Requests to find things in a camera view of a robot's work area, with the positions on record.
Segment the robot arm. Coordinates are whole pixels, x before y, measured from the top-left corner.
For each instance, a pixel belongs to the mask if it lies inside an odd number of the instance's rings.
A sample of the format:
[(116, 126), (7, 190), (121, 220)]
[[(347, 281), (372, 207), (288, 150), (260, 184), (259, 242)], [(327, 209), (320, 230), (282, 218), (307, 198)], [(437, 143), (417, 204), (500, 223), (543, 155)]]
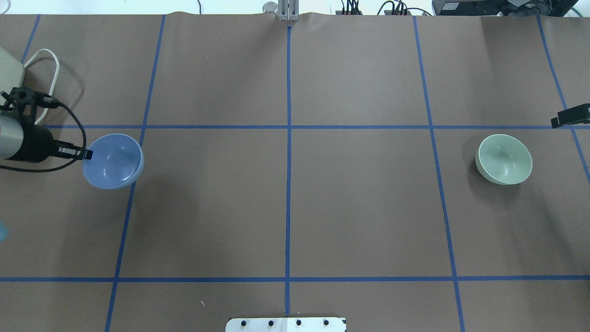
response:
[(70, 160), (91, 160), (94, 153), (87, 147), (86, 133), (78, 147), (59, 141), (40, 124), (35, 124), (38, 107), (57, 109), (63, 107), (82, 129), (77, 117), (58, 99), (35, 90), (21, 87), (2, 92), (5, 103), (1, 105), (0, 154), (3, 160), (40, 163), (48, 157)]

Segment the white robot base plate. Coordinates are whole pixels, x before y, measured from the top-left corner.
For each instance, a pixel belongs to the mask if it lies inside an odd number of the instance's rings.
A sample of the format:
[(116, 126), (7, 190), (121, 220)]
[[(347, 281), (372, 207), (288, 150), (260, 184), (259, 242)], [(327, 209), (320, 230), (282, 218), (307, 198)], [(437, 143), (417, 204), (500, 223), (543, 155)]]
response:
[(347, 332), (339, 317), (277, 317), (228, 320), (226, 332)]

